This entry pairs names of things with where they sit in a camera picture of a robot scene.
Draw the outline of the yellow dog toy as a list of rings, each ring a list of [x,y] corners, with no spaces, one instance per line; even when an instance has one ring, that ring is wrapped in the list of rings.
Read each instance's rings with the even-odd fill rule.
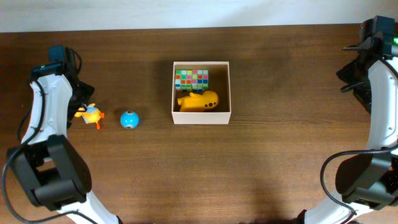
[[[190,92],[188,96],[177,99],[180,112],[204,112],[219,105],[219,96],[214,91],[205,91],[202,94]]]

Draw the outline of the rubiks cube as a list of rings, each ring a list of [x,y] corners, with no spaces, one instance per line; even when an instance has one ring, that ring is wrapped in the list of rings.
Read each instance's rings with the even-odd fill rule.
[[[208,70],[192,70],[191,75],[192,91],[205,91],[209,88],[209,71]]]
[[[192,70],[176,70],[175,71],[175,89],[177,91],[192,91],[192,80],[193,80],[193,71]]]

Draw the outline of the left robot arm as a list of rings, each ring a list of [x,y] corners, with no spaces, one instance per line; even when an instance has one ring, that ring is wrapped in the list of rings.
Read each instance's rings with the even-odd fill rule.
[[[33,102],[25,114],[29,125],[20,144],[7,151],[1,185],[5,204],[19,221],[28,223],[11,205],[7,172],[11,170],[36,207],[56,215],[39,223],[68,217],[75,223],[114,223],[121,219],[109,212],[92,191],[90,170],[67,139],[76,113],[88,110],[94,88],[78,78],[82,59],[73,49],[56,45],[48,49],[49,61],[34,67],[29,76]]]

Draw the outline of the yellow duck toy blue cap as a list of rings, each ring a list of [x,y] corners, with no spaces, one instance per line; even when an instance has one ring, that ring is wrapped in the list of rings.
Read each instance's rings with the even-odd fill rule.
[[[95,103],[91,103],[79,108],[74,117],[82,117],[86,124],[95,123],[96,128],[101,129],[100,119],[104,118],[105,114],[96,107]]]

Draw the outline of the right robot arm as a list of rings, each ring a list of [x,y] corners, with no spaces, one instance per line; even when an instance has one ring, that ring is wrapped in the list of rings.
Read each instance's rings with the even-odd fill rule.
[[[397,206],[397,34],[393,18],[375,16],[360,26],[358,56],[337,76],[371,115],[366,148],[336,153],[323,163],[326,198],[295,223],[354,223],[356,217]]]

